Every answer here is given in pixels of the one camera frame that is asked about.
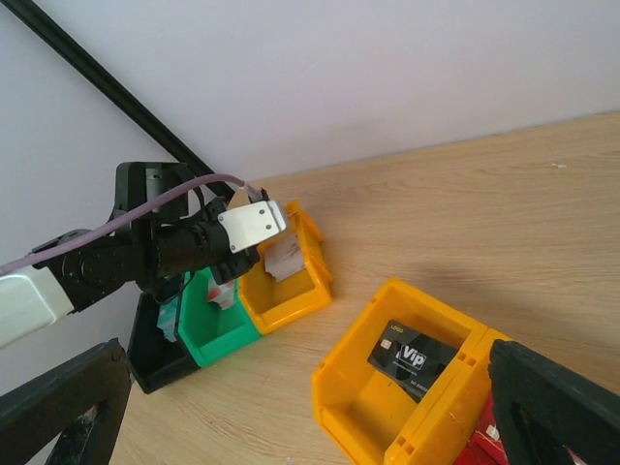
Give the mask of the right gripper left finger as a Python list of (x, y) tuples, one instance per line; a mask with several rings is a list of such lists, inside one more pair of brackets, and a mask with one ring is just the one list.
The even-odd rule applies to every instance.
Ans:
[(108, 464), (131, 390), (126, 353), (100, 343), (1, 396), (1, 462)]

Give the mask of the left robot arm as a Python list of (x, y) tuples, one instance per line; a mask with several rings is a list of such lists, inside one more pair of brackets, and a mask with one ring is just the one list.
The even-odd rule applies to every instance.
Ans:
[(57, 323), (128, 282), (164, 287), (205, 267), (225, 284), (259, 260), (277, 224), (265, 192), (229, 175), (197, 177), (182, 163), (118, 166), (114, 206), (96, 230), (74, 230), (1, 267), (1, 345)]

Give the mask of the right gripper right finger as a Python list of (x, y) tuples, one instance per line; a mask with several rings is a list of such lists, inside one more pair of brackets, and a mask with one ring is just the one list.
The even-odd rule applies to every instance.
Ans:
[(619, 396), (514, 341), (490, 351), (493, 414), (510, 464), (619, 462)]

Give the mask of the yellow triple storage bin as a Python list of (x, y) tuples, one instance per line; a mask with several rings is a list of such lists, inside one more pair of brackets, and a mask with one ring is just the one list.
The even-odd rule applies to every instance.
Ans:
[(505, 334), (390, 278), (312, 377), (318, 424), (355, 464), (452, 464)]

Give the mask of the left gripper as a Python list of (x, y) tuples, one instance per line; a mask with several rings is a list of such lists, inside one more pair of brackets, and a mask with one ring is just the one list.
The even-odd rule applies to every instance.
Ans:
[(229, 253), (225, 259), (212, 266), (212, 276), (217, 285), (234, 281), (250, 271), (260, 261), (257, 246), (237, 253)]

